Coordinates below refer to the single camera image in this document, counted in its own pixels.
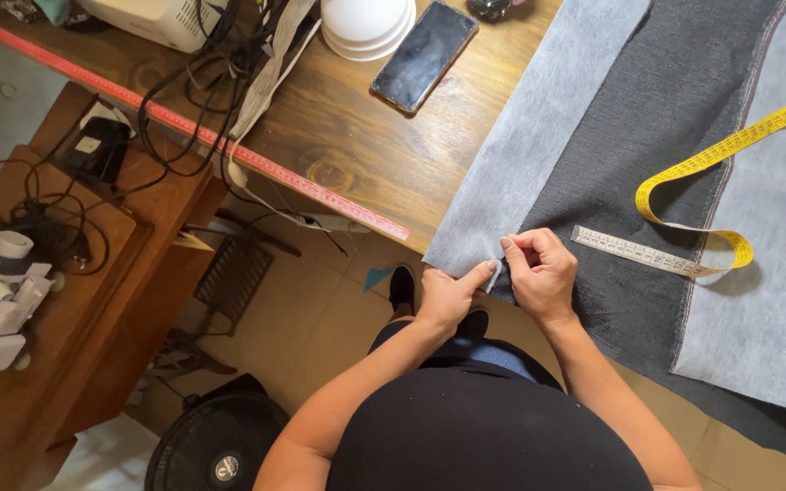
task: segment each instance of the red ruler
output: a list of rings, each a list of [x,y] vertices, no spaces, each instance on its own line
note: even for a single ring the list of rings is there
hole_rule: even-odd
[[[90,72],[74,63],[64,60],[61,57],[45,50],[25,39],[22,39],[15,34],[2,29],[0,27],[0,41],[6,45],[22,52],[26,56],[49,66],[57,72],[63,73],[68,78],[79,80],[85,85],[92,86],[96,90],[105,95],[114,97],[115,99],[122,100],[125,103],[138,107],[141,105],[143,97],[137,95],[135,92],[125,88],[122,85],[117,85],[111,80],[107,80],[96,73]],[[180,129],[186,134],[192,134],[196,129],[196,123],[189,120],[171,110],[154,103],[153,101],[147,104],[147,113],[155,119],[168,124],[172,128]],[[217,138],[217,132],[211,129],[200,127],[199,139],[207,143],[209,146],[214,144],[214,139]],[[295,172],[287,170],[277,163],[256,154],[253,151],[247,150],[245,147],[238,146],[235,149],[235,158],[239,161],[261,170],[268,175],[271,175],[278,181],[290,186],[291,188],[307,195],[323,205],[338,211],[342,215],[353,218],[358,222],[382,231],[387,235],[399,240],[408,239],[408,229],[395,223],[387,218],[378,215],[372,211],[366,210],[364,207],[355,204],[354,202],[333,193],[332,191],[324,188],[320,184],[313,183],[302,177]]]

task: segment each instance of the black shirt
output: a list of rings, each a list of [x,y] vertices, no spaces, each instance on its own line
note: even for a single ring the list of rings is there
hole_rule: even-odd
[[[651,490],[624,441],[572,397],[489,363],[453,364],[369,396],[327,489]]]

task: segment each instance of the fan logo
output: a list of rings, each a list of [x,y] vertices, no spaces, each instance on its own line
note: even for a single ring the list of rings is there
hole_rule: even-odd
[[[235,457],[224,457],[217,463],[217,478],[221,481],[229,481],[235,474],[238,474],[238,461]]]

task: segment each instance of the hand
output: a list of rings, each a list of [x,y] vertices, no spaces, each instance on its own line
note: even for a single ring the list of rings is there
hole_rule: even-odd
[[[417,320],[425,321],[450,331],[469,313],[472,297],[485,281],[490,280],[496,270],[495,261],[484,261],[457,280],[448,273],[432,266],[423,269],[423,306]]]
[[[578,260],[547,228],[509,234],[499,240],[511,268],[520,308],[545,328],[577,320],[572,287]]]

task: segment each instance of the black shoe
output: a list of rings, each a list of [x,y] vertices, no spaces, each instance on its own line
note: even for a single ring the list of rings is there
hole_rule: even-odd
[[[484,338],[487,327],[490,325],[490,314],[482,308],[475,308],[457,326],[456,336],[467,337],[473,340]]]
[[[390,304],[393,312],[399,309],[400,303],[407,303],[411,306],[411,314],[414,315],[414,272],[408,265],[398,265],[393,270],[390,277]]]

